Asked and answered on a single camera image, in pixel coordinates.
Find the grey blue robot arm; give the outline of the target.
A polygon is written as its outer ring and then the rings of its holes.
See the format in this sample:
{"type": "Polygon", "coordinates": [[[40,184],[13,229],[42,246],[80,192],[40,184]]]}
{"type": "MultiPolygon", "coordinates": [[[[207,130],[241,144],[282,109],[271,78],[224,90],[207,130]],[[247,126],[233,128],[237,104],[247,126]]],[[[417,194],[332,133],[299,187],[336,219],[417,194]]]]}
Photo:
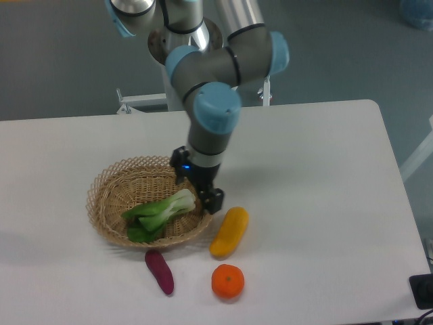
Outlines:
{"type": "Polygon", "coordinates": [[[190,181],[203,209],[219,211],[224,193],[213,181],[242,107],[236,88],[283,71],[288,44],[267,29],[256,1],[217,1],[227,45],[210,50],[201,1],[106,1],[124,37],[160,29],[162,65],[190,119],[187,143],[170,159],[176,181],[190,181]]]}

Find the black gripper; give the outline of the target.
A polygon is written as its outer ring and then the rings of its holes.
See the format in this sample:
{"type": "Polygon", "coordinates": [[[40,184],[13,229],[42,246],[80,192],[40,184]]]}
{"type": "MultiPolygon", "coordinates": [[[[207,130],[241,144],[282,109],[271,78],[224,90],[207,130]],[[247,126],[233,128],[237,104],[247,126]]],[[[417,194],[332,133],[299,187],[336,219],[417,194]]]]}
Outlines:
{"type": "Polygon", "coordinates": [[[174,170],[175,183],[179,185],[187,178],[198,194],[203,210],[214,215],[221,210],[225,197],[224,191],[214,187],[214,179],[220,165],[213,167],[197,166],[188,162],[188,156],[189,151],[186,146],[173,150],[169,165],[174,170]]]}

